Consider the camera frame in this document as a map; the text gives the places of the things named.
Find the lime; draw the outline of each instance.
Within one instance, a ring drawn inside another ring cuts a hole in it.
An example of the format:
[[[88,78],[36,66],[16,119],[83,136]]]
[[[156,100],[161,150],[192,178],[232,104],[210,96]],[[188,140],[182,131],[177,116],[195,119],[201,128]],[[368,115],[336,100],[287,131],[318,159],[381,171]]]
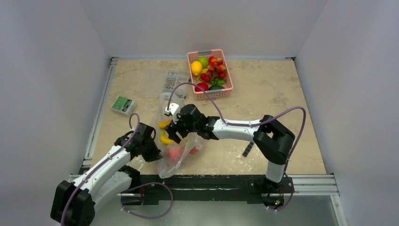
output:
[[[195,76],[200,75],[202,72],[202,64],[199,61],[191,63],[191,73]]]
[[[206,67],[208,67],[208,58],[206,58],[206,57],[200,57],[200,58],[198,58],[197,59],[199,62],[201,62],[201,64],[202,64],[202,68],[206,68]]]

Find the pink basket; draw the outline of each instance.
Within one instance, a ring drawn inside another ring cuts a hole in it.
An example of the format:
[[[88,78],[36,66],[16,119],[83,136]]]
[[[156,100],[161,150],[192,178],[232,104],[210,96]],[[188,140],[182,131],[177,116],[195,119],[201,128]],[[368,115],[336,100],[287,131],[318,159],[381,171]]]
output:
[[[199,57],[206,57],[206,58],[210,58],[210,57],[216,57],[216,58],[221,58],[223,59],[224,64],[227,67],[227,81],[225,84],[223,84],[224,89],[219,89],[219,90],[208,90],[206,91],[206,93],[212,97],[212,98],[216,98],[216,97],[226,97],[228,95],[230,95],[231,91],[233,90],[233,82],[231,80],[231,76],[230,76],[230,72],[229,72],[229,67],[227,66],[226,63],[226,59],[224,58],[224,54],[223,51],[221,49],[213,49],[211,51],[205,51],[205,52],[190,52],[187,54],[187,58],[188,58],[188,65],[190,67],[190,75],[191,75],[191,81],[193,83],[199,83],[197,82],[197,77],[194,76],[191,73],[191,63],[196,61]],[[199,99],[205,99],[207,98],[207,96],[202,92],[196,92],[195,87],[192,87],[193,92],[195,93],[195,99],[199,100]]]

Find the red fruit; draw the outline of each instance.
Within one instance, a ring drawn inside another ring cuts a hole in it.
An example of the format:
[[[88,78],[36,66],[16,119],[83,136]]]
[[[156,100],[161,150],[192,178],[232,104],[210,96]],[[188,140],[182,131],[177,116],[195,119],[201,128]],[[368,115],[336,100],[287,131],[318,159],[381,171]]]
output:
[[[204,82],[198,83],[197,86],[201,87],[204,91],[209,90],[208,84],[206,84],[206,83],[204,83]],[[199,89],[198,87],[195,87],[194,90],[195,90],[196,92],[201,92],[201,91],[202,91],[202,90]]]
[[[223,60],[221,58],[217,58],[216,59],[216,63],[217,63],[217,65],[222,65],[223,64]]]
[[[220,73],[220,78],[221,79],[225,79],[226,77],[227,77],[227,73],[226,72]]]
[[[198,149],[197,149],[196,147],[193,147],[193,148],[190,150],[189,154],[196,154],[197,152],[198,152]]]
[[[216,71],[219,72],[219,73],[222,73],[222,72],[224,72],[226,70],[227,70],[226,65],[219,65],[219,66],[216,67]]]
[[[183,156],[184,148],[169,148],[168,150],[168,157],[169,160],[176,164],[179,162],[181,157]]]
[[[211,76],[206,76],[204,78],[204,82],[210,82],[211,81]]]
[[[216,68],[216,66],[214,64],[208,64],[208,71],[213,71]]]
[[[215,62],[215,61],[216,61],[216,57],[211,56],[211,57],[209,58],[209,60],[208,60],[208,63],[211,64],[212,62]]]

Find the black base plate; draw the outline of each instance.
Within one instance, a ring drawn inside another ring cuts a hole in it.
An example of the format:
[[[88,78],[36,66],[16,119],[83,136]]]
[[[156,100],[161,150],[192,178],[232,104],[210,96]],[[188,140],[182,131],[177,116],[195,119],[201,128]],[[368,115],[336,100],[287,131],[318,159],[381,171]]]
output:
[[[284,192],[290,194],[290,180],[284,177],[279,189],[266,189],[265,175],[174,175],[161,179],[158,175],[141,175],[141,183],[160,182],[168,186],[177,201],[245,201],[263,203],[262,194]],[[157,205],[160,200],[170,200],[169,192],[162,186],[144,188],[144,205]]]

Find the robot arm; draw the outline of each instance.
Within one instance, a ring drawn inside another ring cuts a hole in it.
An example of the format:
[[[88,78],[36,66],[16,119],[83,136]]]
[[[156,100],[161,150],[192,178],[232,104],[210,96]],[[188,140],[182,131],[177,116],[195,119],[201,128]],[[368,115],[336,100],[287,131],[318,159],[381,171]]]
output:
[[[254,142],[265,158],[269,160],[266,179],[277,186],[283,178],[287,156],[292,148],[295,135],[279,121],[274,120],[260,126],[232,126],[223,122],[218,116],[206,117],[192,104],[181,108],[172,103],[169,108],[165,108],[165,114],[172,116],[173,119],[166,128],[169,139],[179,143],[181,139],[177,133],[184,138],[188,133],[196,132],[208,140],[231,138]],[[271,118],[272,116],[265,115],[261,120],[226,120],[226,122],[255,125]]]
[[[84,181],[68,207],[65,217],[66,226],[88,226],[92,222],[95,213],[117,194],[138,185],[140,172],[127,166],[133,158],[142,155],[146,162],[162,158],[160,150],[154,143],[151,134],[153,127],[140,123],[137,132],[131,142],[125,148],[115,154],[128,140],[127,134],[118,138],[114,146],[89,171],[72,182],[61,182],[54,196],[50,216],[61,222],[63,210],[67,201],[71,198],[76,185]]]

